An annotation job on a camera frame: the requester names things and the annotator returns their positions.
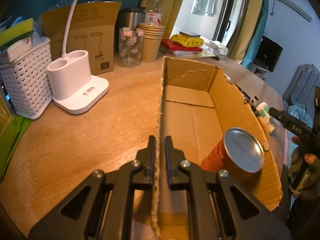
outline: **headboard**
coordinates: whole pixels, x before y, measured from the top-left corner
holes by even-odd
[[[313,120],[315,115],[315,86],[320,87],[320,71],[316,66],[313,64],[298,66],[282,98],[286,100],[293,96],[298,103],[306,105]]]

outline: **lamp base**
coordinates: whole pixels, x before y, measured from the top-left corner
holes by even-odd
[[[91,75],[91,81],[65,100],[53,98],[55,104],[70,114],[82,114],[88,111],[109,91],[109,82],[104,78]]]

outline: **screw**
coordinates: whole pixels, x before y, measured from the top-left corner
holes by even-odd
[[[135,166],[135,167],[139,167],[141,165],[141,161],[139,160],[133,160],[132,161],[132,165]]]
[[[96,178],[101,178],[102,177],[102,171],[99,171],[99,170],[95,170],[93,172],[93,175],[96,177]]]
[[[187,168],[187,167],[190,167],[191,162],[188,161],[188,160],[183,160],[183,161],[180,162],[180,165],[181,165],[182,167],[184,167],[184,168]]]
[[[229,176],[229,171],[227,171],[227,170],[220,170],[220,171],[218,171],[218,174],[219,174],[220,177],[226,178],[226,177]]]

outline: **wooden table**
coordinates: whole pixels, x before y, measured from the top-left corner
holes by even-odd
[[[234,61],[201,61],[223,68],[250,96],[283,108],[271,87]],[[101,75],[110,91],[90,111],[70,115],[51,103],[30,125],[0,185],[0,201],[25,235],[93,170],[116,170],[147,146],[148,136],[156,133],[161,64],[158,59],[132,69],[115,66]],[[282,131],[271,142],[279,171],[283,142]],[[135,192],[131,239],[156,239],[148,219],[151,196],[143,198],[139,205],[142,194]]]

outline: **silver can lid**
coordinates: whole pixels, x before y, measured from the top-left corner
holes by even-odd
[[[264,152],[260,143],[246,130],[231,128],[223,138],[230,159],[242,170],[257,172],[263,166]]]

